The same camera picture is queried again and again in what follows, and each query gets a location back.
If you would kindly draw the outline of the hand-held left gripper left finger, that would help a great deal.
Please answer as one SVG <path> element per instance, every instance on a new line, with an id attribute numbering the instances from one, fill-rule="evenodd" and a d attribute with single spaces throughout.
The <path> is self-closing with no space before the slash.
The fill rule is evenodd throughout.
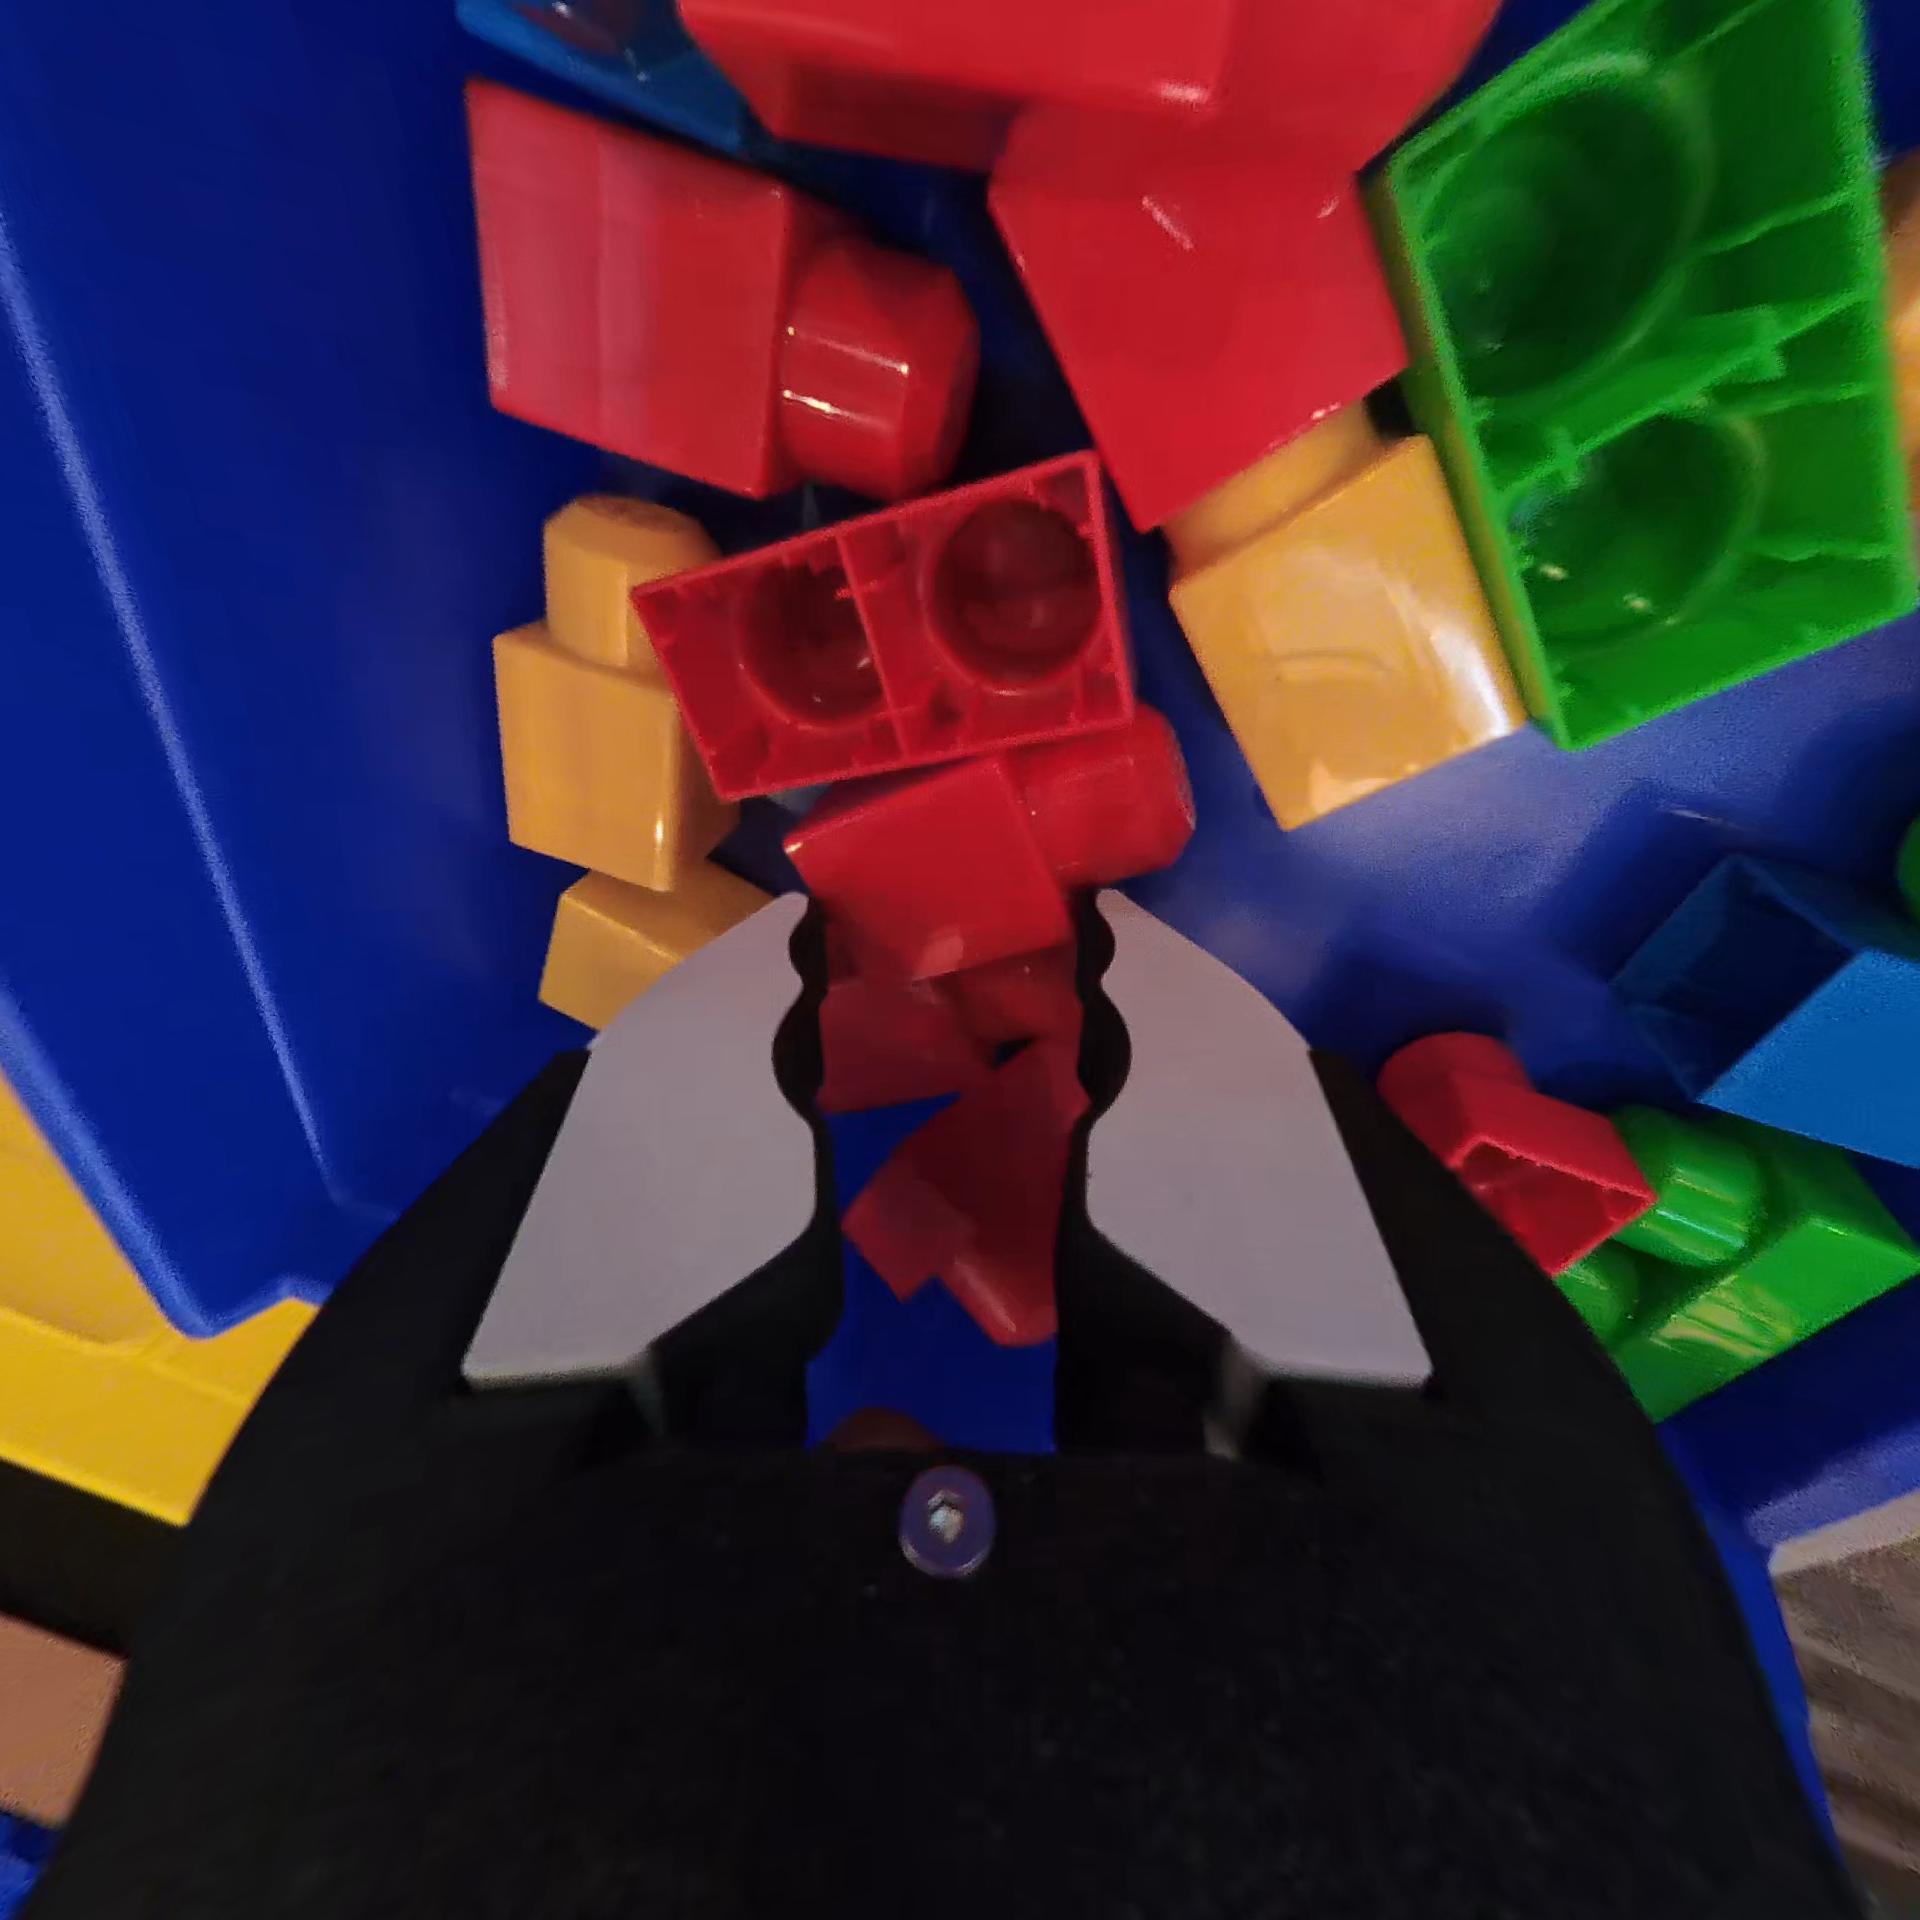
<path id="1" fill-rule="evenodd" d="M 646 990 L 582 1081 L 465 1355 L 473 1388 L 706 1366 L 802 1393 L 847 1260 L 826 1079 L 826 916 L 784 894 Z"/>

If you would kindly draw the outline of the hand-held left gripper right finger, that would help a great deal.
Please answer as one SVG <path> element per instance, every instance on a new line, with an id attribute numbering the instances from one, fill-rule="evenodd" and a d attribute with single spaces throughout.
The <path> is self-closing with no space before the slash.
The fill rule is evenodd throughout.
<path id="1" fill-rule="evenodd" d="M 1078 915 L 1084 1032 L 1057 1395 L 1434 1378 L 1308 1040 L 1115 890 Z"/>

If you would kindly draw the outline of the blue storage bin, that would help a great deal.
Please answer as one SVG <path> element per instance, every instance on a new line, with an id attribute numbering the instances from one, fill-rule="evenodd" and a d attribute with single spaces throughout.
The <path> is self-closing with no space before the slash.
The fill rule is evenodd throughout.
<path id="1" fill-rule="evenodd" d="M 6 4 L 6 1079 L 168 1320 L 327 1299 L 552 1054 L 491 638 L 610 482 L 489 408 L 454 4 Z M 1156 608 L 1200 802 L 1144 890 L 1312 1040 L 1670 1097 L 1607 979 L 1720 855 L 1896 897 L 1915 618 L 1591 752 L 1282 835 Z"/>

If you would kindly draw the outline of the pile of colourful blocks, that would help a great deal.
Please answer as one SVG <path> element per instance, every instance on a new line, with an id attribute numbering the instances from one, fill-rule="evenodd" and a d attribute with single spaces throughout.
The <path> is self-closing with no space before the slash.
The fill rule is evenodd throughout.
<path id="1" fill-rule="evenodd" d="M 1867 4 L 686 4 L 800 182 L 465 88 L 494 408 L 639 467 L 494 641 L 513 839 L 608 1027 L 784 894 L 838 784 L 1151 707 L 1130 556 L 1271 825 L 1512 736 L 1582 754 L 1907 620 Z M 1182 731 L 1174 726 L 1185 759 Z M 1106 888 L 1168 924 L 1145 888 Z M 1795 904 L 1683 908 L 1620 1011 L 1711 1135 L 1907 1147 Z M 1412 1170 L 1579 1265 L 1656 1191 L 1505 1032 L 1308 1040 L 1384 1231 Z"/>

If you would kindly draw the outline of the yellow storage bin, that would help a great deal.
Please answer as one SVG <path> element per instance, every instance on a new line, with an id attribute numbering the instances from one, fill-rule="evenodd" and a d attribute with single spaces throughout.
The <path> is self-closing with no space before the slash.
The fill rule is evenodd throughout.
<path id="1" fill-rule="evenodd" d="M 316 1318 L 280 1302 L 223 1335 L 179 1330 L 3 1086 L 8 1464 L 186 1526 Z"/>

